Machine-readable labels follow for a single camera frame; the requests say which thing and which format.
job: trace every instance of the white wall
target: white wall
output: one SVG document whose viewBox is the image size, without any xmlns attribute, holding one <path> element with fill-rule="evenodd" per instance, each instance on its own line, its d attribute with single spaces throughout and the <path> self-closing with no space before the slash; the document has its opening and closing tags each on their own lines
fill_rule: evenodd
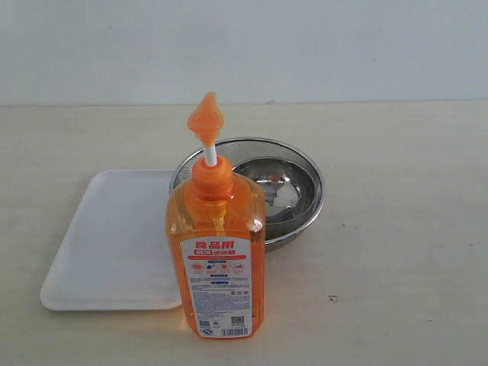
<svg viewBox="0 0 488 366">
<path fill-rule="evenodd" d="M 488 98 L 487 0 L 0 0 L 0 104 Z"/>
</svg>

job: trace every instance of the beige table surface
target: beige table surface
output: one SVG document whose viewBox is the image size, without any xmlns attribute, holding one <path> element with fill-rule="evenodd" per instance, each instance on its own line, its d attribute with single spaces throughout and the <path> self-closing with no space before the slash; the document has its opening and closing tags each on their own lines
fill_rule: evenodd
<svg viewBox="0 0 488 366">
<path fill-rule="evenodd" d="M 267 254 L 265 323 L 54 313 L 39 290 L 89 179 L 198 148 L 193 106 L 0 108 L 1 365 L 488 365 L 488 101 L 226 106 L 323 170 L 323 213 Z M 337 296 L 331 301 L 329 296 Z"/>
</svg>

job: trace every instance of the white plastic tray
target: white plastic tray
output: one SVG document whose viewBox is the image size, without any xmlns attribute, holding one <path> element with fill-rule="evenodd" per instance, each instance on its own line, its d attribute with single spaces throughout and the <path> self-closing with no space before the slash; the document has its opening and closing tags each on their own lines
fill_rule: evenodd
<svg viewBox="0 0 488 366">
<path fill-rule="evenodd" d="M 88 185 L 40 291 L 51 310 L 181 304 L 165 236 L 171 169 L 108 170 Z"/>
</svg>

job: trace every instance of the pump dispenser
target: pump dispenser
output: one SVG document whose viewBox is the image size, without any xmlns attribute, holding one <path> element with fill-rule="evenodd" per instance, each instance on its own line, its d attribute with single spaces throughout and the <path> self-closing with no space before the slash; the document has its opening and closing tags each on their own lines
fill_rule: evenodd
<svg viewBox="0 0 488 366">
<path fill-rule="evenodd" d="M 265 198 L 217 155 L 223 126 L 209 92 L 188 118 L 204 156 L 171 194 L 166 233 L 188 325 L 204 338 L 252 336 L 264 319 Z"/>
</svg>

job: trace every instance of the orange pump head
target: orange pump head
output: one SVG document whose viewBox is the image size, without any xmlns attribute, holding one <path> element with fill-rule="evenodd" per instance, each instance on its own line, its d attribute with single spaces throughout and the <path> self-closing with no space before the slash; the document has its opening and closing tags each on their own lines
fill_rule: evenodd
<svg viewBox="0 0 488 366">
<path fill-rule="evenodd" d="M 233 187 L 233 165 L 223 156 L 217 157 L 215 140 L 223 126 L 223 115 L 217 105 L 217 94 L 209 92 L 188 118 L 188 128 L 204 145 L 204 157 L 191 171 L 197 195 L 209 200 L 229 197 Z"/>
</svg>

